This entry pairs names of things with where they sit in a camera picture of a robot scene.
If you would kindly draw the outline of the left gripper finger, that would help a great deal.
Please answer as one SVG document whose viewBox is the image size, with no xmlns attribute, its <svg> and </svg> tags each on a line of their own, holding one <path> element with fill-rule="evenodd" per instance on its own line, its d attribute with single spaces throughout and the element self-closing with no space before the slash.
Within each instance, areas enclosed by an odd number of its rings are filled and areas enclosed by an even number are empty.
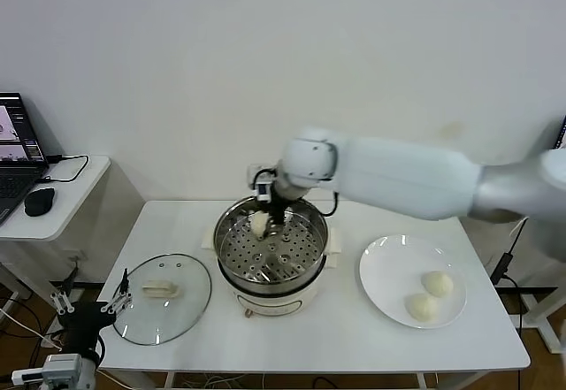
<svg viewBox="0 0 566 390">
<path fill-rule="evenodd" d="M 72 314 L 75 311 L 69 296 L 73 290 L 73 284 L 76 278 L 76 271 L 72 270 L 70 274 L 62 281 L 61 285 L 50 295 L 50 299 L 55 306 L 57 314 L 63 316 Z"/>
<path fill-rule="evenodd" d="M 101 308 L 102 313 L 109 315 L 121 313 L 132 300 L 132 294 L 129 291 L 128 270 L 123 271 L 122 279 L 119 282 L 116 294 L 113 298 L 104 304 Z"/>
</svg>

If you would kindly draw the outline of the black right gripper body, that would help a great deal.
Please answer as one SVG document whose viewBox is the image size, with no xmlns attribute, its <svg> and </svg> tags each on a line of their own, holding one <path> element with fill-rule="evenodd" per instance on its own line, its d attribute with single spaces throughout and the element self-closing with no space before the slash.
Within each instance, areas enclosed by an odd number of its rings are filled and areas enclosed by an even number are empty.
<svg viewBox="0 0 566 390">
<path fill-rule="evenodd" d="M 268 212 L 273 223 L 285 222 L 285 211 L 288 207 L 288 199 L 279 195 L 279 193 L 271 189 L 271 201 L 269 202 Z"/>
</svg>

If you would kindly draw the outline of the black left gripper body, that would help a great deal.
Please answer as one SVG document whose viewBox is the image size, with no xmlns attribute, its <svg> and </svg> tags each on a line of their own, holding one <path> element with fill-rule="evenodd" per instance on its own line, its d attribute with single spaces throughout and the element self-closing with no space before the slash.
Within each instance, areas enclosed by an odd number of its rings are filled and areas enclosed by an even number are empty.
<svg viewBox="0 0 566 390">
<path fill-rule="evenodd" d="M 116 311 L 104 302 L 79 302 L 73 311 L 65 310 L 58 315 L 64 330 L 63 354 L 85 355 L 94 353 L 100 332 L 114 324 Z"/>
</svg>

